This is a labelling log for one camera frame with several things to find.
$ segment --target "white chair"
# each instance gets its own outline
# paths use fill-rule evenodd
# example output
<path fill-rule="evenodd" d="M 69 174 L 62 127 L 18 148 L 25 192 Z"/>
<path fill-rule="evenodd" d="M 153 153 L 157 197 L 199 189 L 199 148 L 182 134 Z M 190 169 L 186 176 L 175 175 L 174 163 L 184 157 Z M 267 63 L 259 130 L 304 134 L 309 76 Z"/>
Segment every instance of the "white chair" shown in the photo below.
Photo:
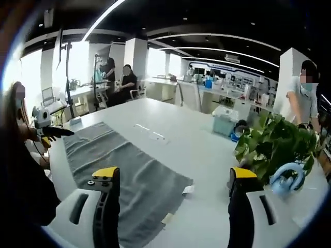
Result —
<path fill-rule="evenodd" d="M 178 82 L 175 104 L 201 112 L 201 101 L 198 85 Z"/>
<path fill-rule="evenodd" d="M 145 91 L 146 91 L 146 87 L 144 86 L 144 82 L 137 81 L 137 89 L 130 90 L 131 99 L 129 101 L 141 98 L 142 96 L 145 95 Z"/>

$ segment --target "black clothing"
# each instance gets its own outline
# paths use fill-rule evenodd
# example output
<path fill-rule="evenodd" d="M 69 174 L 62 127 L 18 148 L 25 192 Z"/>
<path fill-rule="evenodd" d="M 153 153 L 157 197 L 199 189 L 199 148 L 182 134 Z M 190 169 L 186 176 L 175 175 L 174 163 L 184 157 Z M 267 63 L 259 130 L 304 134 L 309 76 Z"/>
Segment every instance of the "black clothing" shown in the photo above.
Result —
<path fill-rule="evenodd" d="M 137 89 L 137 77 L 136 77 L 136 75 L 131 73 L 128 76 L 124 76 L 122 85 L 126 85 L 128 83 L 134 83 L 134 85 L 130 86 L 130 87 L 127 87 L 127 88 L 124 88 L 123 90 L 130 91 L 130 90 L 133 90 L 133 89 Z"/>
<path fill-rule="evenodd" d="M 126 87 L 121 89 L 119 92 L 108 94 L 107 107 L 113 107 L 119 104 L 125 103 L 127 100 L 131 99 L 130 90 L 137 89 L 137 77 L 133 73 L 128 76 L 123 77 L 122 85 L 128 83 L 134 83 L 133 86 Z"/>

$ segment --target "gray towel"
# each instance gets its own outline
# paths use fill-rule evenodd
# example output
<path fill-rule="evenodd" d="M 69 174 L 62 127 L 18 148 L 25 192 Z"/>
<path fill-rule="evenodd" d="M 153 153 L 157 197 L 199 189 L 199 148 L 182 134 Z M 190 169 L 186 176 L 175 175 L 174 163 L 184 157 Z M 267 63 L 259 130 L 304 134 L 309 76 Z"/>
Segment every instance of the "gray towel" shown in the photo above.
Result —
<path fill-rule="evenodd" d="M 64 137 L 69 166 L 79 188 L 93 172 L 117 166 L 121 175 L 118 238 L 125 248 L 144 247 L 162 230 L 161 221 L 174 214 L 182 192 L 193 180 L 151 158 L 101 122 Z"/>

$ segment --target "microphone stand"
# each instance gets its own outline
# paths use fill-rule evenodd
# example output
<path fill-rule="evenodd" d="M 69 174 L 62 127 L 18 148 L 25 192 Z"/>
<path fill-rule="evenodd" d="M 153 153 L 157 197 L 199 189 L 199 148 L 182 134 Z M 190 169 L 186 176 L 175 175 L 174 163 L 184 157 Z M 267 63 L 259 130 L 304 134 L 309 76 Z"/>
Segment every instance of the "microphone stand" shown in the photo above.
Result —
<path fill-rule="evenodd" d="M 67 78 L 66 90 L 67 90 L 67 95 L 68 95 L 67 103 L 69 104 L 71 117 L 74 119 L 74 113 L 73 113 L 73 108 L 72 108 L 73 100 L 70 95 L 70 87 L 69 87 L 69 54 L 70 54 L 71 48 L 72 48 L 71 42 L 68 42 L 68 44 L 65 45 L 65 47 L 64 47 L 64 49 L 67 50 L 67 58 L 66 58 L 66 78 Z"/>

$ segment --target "ceiling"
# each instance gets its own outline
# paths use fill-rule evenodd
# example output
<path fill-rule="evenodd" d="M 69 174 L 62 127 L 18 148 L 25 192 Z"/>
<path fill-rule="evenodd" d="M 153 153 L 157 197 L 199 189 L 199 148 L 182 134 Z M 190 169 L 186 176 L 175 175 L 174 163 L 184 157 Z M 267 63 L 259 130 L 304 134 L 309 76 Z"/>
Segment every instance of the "ceiling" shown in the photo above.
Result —
<path fill-rule="evenodd" d="M 113 2 L 114 0 L 61 1 L 61 4 L 55 5 L 53 26 L 39 27 L 38 24 L 43 22 L 41 15 L 28 40 L 57 31 L 60 27 L 89 28 Z M 206 35 L 162 38 L 157 40 L 158 45 L 153 41 L 149 45 L 162 48 L 161 42 L 172 47 L 229 50 L 276 65 L 279 65 L 279 56 L 294 47 L 318 64 L 320 47 L 315 41 L 317 35 L 311 21 L 312 15 L 310 6 L 295 0 L 126 0 L 97 28 L 121 31 L 132 37 L 148 40 L 169 35 L 203 33 Z M 207 34 L 225 34 L 236 38 Z M 275 50 L 255 41 L 279 49 Z M 215 50 L 181 50 L 193 57 L 217 60 L 224 60 L 227 54 Z M 239 59 L 240 64 L 262 70 L 265 76 L 278 80 L 279 68 L 247 56 L 239 55 Z"/>

